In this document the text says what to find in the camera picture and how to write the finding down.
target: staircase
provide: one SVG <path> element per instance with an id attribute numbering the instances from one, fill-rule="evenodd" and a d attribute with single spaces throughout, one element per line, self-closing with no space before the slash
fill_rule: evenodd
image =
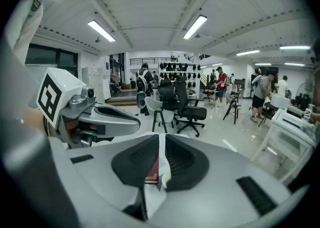
<path id="1" fill-rule="evenodd" d="M 209 81 L 210 81 L 210 76 L 205 75 L 202 71 L 199 71 L 200 74 L 200 89 L 208 89 L 209 88 Z"/>

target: railing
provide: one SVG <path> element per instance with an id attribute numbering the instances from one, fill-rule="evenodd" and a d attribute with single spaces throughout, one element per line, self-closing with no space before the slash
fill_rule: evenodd
<path id="1" fill-rule="evenodd" d="M 205 86 L 206 89 L 209 88 L 209 75 L 204 75 L 202 71 L 199 71 L 200 74 L 200 81 Z"/>
<path id="2" fill-rule="evenodd" d="M 177 57 L 147 57 L 147 58 L 131 58 L 130 65 L 142 65 L 143 63 L 147 63 L 148 65 L 156 65 L 158 63 L 169 63 L 169 62 L 178 62 Z"/>

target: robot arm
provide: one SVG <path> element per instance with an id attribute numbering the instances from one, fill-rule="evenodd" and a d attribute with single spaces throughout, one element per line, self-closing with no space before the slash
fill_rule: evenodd
<path id="1" fill-rule="evenodd" d="M 116 136 L 135 133 L 140 121 L 114 106 L 98 103 L 93 87 L 67 70 L 47 68 L 36 103 L 57 136 L 70 148 L 111 141 Z M 68 123 L 75 124 L 72 131 Z"/>

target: ceiling light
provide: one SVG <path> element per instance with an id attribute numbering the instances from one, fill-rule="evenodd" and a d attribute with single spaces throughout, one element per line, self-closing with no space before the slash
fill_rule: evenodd
<path id="1" fill-rule="evenodd" d="M 191 26 L 191 28 L 186 32 L 186 34 L 184 35 L 184 39 L 188 40 L 199 28 L 200 26 L 202 26 L 204 24 L 205 21 L 207 21 L 207 17 L 204 15 L 199 15 L 199 17 L 197 18 L 197 20 L 193 23 L 193 25 Z"/>
<path id="2" fill-rule="evenodd" d="M 257 62 L 255 63 L 256 66 L 271 66 L 272 64 L 269 62 Z"/>
<path id="3" fill-rule="evenodd" d="M 243 56 L 243 55 L 254 54 L 254 53 L 259 53 L 259 52 L 260 52 L 260 50 L 253 50 L 253 51 L 238 53 L 238 54 L 236 54 L 236 55 L 237 55 L 237 56 Z"/>
<path id="4" fill-rule="evenodd" d="M 300 66 L 300 67 L 305 66 L 303 63 L 294 63 L 294 62 L 285 62 L 284 65 L 286 65 L 286 66 Z"/>
<path id="5" fill-rule="evenodd" d="M 281 46 L 281 50 L 309 50 L 310 46 Z"/>
<path id="6" fill-rule="evenodd" d="M 109 33 L 107 33 L 104 29 L 102 29 L 102 27 L 99 24 L 97 24 L 96 21 L 93 20 L 91 22 L 88 22 L 88 25 L 91 26 L 93 29 L 95 29 L 98 33 L 100 33 L 108 41 L 110 41 L 110 42 L 116 41 Z"/>

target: white floor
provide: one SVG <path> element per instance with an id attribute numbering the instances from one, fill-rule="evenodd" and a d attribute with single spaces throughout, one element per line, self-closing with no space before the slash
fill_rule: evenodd
<path id="1" fill-rule="evenodd" d="M 204 128 L 197 126 L 200 136 L 196 138 L 196 132 L 191 127 L 183 130 L 181 134 L 185 134 L 190 138 L 194 138 L 208 144 L 231 149 L 232 151 L 238 152 L 239 154 L 250 159 L 266 136 L 270 128 L 271 120 L 267 119 L 265 123 L 262 123 L 261 126 L 258 127 L 260 120 L 258 123 L 255 123 L 250 119 L 252 113 L 252 111 L 249 110 L 252 103 L 252 100 L 250 99 L 240 100 L 242 109 L 239 111 L 236 124 L 234 124 L 234 116 L 231 114 L 229 114 L 229 116 L 223 120 L 223 117 L 228 109 L 225 99 L 223 101 L 224 102 L 222 103 L 221 107 L 215 107 L 214 104 L 212 102 L 208 102 L 208 100 L 199 102 L 199 107 L 206 107 L 207 109 L 206 119 L 198 121 L 205 124 Z M 133 115 L 137 114 L 138 112 L 136 106 L 120 106 L 119 108 L 127 110 Z M 92 146 L 114 144 L 152 131 L 152 115 L 145 116 L 144 114 L 139 114 L 137 118 L 140 120 L 141 126 L 135 134 L 118 136 L 111 142 L 101 141 L 99 143 L 94 143 Z M 171 127 L 171 124 L 167 124 L 166 128 L 169 134 L 175 134 L 179 128 L 183 127 L 183 125 L 183 123 L 176 125 L 174 122 L 174 128 Z M 157 124 L 154 132 L 164 133 L 165 130 L 162 125 L 159 127 Z M 278 153 L 275 155 L 269 150 L 265 150 L 255 160 L 255 163 L 263 170 L 279 179 L 284 175 L 291 165 L 290 161 L 287 160 L 282 166 L 280 166 L 279 162 L 281 158 L 281 154 Z"/>

